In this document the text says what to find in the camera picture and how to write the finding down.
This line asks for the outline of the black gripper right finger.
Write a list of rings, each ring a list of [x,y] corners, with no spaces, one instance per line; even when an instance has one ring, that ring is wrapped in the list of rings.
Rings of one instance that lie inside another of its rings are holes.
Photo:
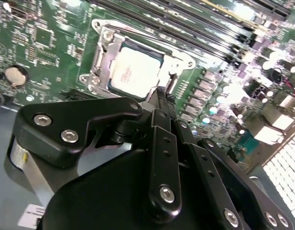
[[[209,138],[175,119],[178,157],[189,166],[189,200],[211,230],[292,230],[284,212]]]

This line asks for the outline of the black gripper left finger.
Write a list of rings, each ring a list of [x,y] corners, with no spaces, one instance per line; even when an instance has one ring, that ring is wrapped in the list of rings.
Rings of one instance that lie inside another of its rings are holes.
[[[47,206],[78,177],[79,159],[131,144],[128,156],[144,157],[141,202],[151,216],[174,217],[182,207],[175,98],[157,88],[143,105],[129,97],[31,104],[15,118],[8,156]]]

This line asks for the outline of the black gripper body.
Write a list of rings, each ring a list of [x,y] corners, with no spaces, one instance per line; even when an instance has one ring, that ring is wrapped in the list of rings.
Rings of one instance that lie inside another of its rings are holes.
[[[147,153],[124,153],[60,188],[42,217],[44,230],[217,230],[207,195],[193,171],[179,166],[182,210],[155,223],[143,210]]]

